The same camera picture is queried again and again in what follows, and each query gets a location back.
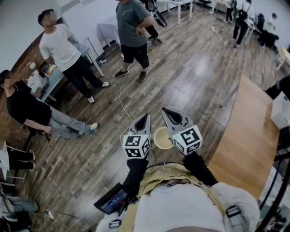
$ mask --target black hair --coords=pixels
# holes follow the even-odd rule
[[[10,71],[9,70],[4,70],[0,73],[0,86],[4,84],[5,79],[10,79]]]
[[[44,10],[39,16],[38,16],[38,23],[40,24],[40,26],[42,26],[41,22],[42,20],[44,19],[44,17],[46,15],[49,15],[49,13],[53,11],[54,12],[54,9],[48,9],[48,10]]]

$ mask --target man in gray t-shirt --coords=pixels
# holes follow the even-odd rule
[[[149,60],[147,56],[147,38],[145,27],[153,25],[154,19],[139,0],[117,0],[116,8],[121,51],[124,55],[122,69],[115,74],[116,78],[127,75],[128,67],[134,58],[141,64],[142,70],[138,78],[144,81],[147,75]]]

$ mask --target black shorts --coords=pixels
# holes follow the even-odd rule
[[[124,55],[125,63],[133,63],[135,58],[143,68],[147,68],[149,66],[146,43],[143,46],[137,48],[121,45],[121,51]]]

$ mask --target white marker cube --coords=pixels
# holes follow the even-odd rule
[[[184,155],[188,155],[201,147],[203,138],[199,132],[198,126],[194,125],[172,136],[172,141],[174,146]]]
[[[150,150],[149,135],[124,135],[123,149],[128,158],[143,159]]]

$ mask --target black t-shirt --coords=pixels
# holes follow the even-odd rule
[[[48,126],[51,110],[49,105],[38,101],[30,94],[29,88],[23,81],[14,84],[15,92],[7,98],[7,109],[11,117],[21,124],[26,119]]]

